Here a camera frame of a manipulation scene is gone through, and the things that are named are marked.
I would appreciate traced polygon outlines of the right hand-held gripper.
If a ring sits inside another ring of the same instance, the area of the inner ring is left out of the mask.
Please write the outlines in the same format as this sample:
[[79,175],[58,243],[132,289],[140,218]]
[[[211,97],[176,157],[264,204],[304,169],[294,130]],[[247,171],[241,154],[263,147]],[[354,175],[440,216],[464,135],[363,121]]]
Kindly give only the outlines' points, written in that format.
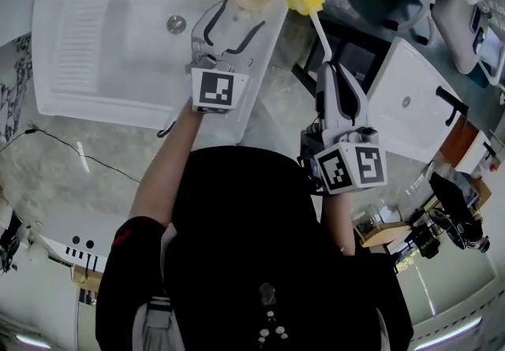
[[324,62],[317,71],[316,112],[325,125],[362,124],[345,132],[313,123],[301,131],[300,167],[315,196],[357,192],[387,183],[379,133],[366,123],[368,100],[342,64]]

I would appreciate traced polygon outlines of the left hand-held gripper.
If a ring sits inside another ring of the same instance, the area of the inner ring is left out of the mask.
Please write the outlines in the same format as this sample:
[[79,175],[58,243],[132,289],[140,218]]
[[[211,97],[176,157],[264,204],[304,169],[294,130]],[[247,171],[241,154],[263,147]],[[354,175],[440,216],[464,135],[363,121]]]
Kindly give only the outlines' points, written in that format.
[[228,0],[207,9],[191,32],[192,62],[189,74],[192,82],[193,110],[200,113],[226,114],[234,110],[245,94],[254,62],[251,41],[265,25],[255,25],[235,49],[216,54],[210,33],[226,9]]

